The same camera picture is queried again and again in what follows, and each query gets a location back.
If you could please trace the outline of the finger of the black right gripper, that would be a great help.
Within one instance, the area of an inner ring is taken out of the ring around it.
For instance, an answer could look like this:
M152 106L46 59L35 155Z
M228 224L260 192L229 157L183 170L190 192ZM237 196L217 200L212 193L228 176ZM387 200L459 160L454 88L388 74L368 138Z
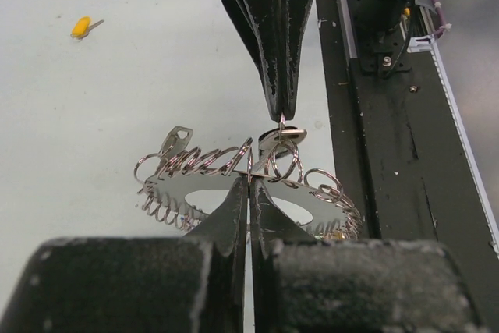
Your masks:
M279 5L279 112L286 119L296 113L303 36L313 0L278 0Z
M222 0L222 4L257 68L270 117L281 118L278 0Z

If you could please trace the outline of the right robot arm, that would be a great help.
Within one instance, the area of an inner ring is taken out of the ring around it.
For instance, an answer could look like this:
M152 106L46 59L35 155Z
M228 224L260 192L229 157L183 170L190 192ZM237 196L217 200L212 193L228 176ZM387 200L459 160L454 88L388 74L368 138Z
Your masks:
M221 0L259 73L271 120L296 113L303 35L313 0ZM414 0L366 0L369 29L388 31Z

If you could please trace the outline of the metal disc keyring organizer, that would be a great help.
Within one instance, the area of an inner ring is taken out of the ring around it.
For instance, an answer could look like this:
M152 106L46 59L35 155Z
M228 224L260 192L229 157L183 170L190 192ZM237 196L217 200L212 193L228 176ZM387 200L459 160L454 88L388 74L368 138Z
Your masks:
M250 204L254 199L258 214L267 211L270 204L284 202L301 208L299 217L282 207L278 211L316 239L359 237L363 220L343 185L326 170L305 169L299 148L256 172L253 138L239 146L210 151L188 144L172 158L161 156L159 151L141 158L133 171L140 184L138 193L145 198L141 209L159 223L190 232L213 217L219 206L194 202L194 196L218 193L225 199L229 190L240 188L242 202Z

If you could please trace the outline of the black solid tag key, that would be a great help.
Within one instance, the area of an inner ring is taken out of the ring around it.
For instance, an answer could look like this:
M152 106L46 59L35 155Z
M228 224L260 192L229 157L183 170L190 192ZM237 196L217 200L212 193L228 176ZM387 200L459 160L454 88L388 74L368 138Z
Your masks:
M258 138L258 160L253 163L253 170L263 170L272 162L292 155L298 145L305 140L307 131L296 126L287 126L284 118L276 129L268 130Z

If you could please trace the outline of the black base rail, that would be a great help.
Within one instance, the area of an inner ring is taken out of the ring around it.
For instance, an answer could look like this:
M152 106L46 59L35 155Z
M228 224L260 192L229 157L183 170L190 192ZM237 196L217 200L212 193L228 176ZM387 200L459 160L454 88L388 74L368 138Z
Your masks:
M363 1L317 0L334 165L359 236L487 245L483 197L433 56L407 54L382 79L382 58L405 37L359 29Z

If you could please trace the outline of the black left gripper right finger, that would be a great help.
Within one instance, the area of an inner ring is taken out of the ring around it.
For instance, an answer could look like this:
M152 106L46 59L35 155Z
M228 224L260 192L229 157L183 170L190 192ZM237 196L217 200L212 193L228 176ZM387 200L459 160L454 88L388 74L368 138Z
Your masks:
M485 332L448 249L434 241L318 240L249 193L258 332Z

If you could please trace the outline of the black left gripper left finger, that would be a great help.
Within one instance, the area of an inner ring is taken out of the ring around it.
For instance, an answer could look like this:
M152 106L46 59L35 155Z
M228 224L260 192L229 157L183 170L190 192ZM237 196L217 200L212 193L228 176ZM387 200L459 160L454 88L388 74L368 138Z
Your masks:
M29 259L4 332L241 332L248 182L182 237L60 237Z

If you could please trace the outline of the yellow tag key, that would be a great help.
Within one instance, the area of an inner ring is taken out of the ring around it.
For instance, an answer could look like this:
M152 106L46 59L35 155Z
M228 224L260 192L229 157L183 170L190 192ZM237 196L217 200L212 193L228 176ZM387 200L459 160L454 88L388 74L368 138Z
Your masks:
M89 16L82 17L73 27L70 37L78 40L84 39L94 28L100 26L103 22L104 20L101 19L93 23Z

